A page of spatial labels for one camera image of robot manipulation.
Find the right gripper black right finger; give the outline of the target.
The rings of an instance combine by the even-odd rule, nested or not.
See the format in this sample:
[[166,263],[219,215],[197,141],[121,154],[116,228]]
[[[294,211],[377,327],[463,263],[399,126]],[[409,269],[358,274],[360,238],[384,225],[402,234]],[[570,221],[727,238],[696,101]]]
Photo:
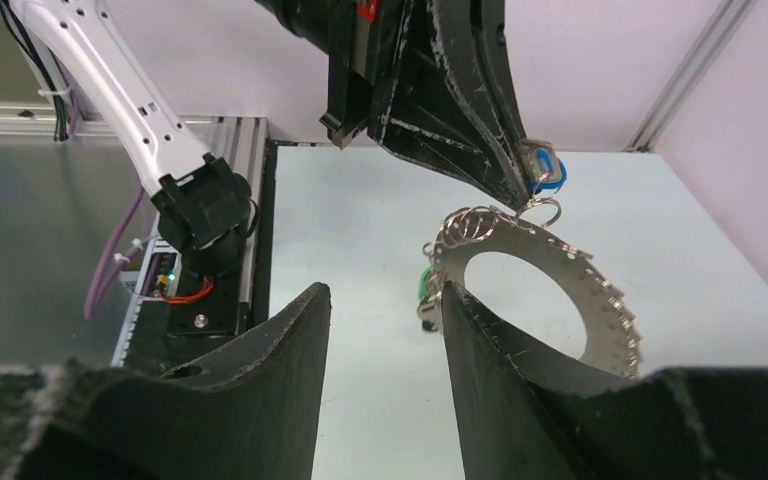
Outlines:
[[768,368],[639,380],[577,361],[464,287],[442,291],[469,479],[768,479]]

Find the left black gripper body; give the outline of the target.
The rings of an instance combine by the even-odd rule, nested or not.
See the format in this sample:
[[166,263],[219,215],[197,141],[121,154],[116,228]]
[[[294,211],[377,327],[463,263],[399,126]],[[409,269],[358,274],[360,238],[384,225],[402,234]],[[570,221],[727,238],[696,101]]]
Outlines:
[[357,52],[372,57],[384,52],[379,1],[256,0],[291,34],[328,55]]

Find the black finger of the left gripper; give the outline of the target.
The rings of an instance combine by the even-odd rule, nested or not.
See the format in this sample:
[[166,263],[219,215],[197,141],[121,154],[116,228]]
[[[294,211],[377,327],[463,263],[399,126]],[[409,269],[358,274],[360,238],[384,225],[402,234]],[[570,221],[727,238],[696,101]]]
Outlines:
[[468,183],[510,208],[531,197],[531,165],[501,1],[327,5],[329,140],[360,133],[399,159]]

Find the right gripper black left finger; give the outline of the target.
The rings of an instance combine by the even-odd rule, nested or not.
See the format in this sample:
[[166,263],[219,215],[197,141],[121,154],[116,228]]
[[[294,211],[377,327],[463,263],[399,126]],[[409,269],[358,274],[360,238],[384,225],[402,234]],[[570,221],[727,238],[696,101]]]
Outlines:
[[77,360],[0,365],[0,479],[308,479],[331,292],[153,378]]

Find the large silver keyring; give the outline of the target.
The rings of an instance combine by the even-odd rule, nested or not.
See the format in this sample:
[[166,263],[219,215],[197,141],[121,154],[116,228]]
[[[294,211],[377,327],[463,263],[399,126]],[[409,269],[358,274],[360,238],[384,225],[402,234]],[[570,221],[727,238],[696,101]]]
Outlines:
[[495,206],[450,213],[423,253],[434,267],[435,296],[419,304],[427,332],[443,329],[442,287],[452,281],[505,313],[525,310],[518,326],[600,370],[640,374],[642,337],[624,292],[593,264],[592,254]]

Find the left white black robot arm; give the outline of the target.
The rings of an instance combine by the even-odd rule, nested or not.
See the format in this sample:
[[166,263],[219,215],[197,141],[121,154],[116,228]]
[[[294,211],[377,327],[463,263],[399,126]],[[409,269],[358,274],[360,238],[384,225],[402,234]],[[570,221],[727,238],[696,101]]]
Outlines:
[[[268,1],[328,58],[330,141],[366,133],[390,154],[471,184],[510,208],[533,195],[501,1]],[[186,127],[101,1],[8,1],[20,30],[70,71],[128,152],[158,230],[200,276],[242,257],[253,191]]]

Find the green capped key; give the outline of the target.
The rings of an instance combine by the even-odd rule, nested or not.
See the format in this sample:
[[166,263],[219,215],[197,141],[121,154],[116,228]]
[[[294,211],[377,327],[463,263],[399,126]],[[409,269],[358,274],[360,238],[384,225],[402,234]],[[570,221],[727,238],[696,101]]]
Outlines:
[[419,304],[425,304],[434,296],[434,267],[429,265],[420,275],[417,298]]

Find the left small circuit board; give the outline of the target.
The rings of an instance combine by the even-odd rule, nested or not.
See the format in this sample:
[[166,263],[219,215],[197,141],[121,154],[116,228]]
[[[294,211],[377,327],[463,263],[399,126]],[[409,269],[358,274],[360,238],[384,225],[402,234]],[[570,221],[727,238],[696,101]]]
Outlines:
[[178,255],[173,252],[154,253],[149,262],[143,293],[149,297],[167,294],[176,279]]

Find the left aluminium frame post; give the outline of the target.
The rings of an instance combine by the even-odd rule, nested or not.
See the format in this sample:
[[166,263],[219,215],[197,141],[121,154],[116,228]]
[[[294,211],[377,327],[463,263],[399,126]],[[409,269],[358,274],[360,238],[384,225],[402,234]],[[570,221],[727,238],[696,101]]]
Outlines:
[[723,0],[676,67],[625,152],[651,153],[684,103],[715,64],[722,51],[757,4],[755,0]]

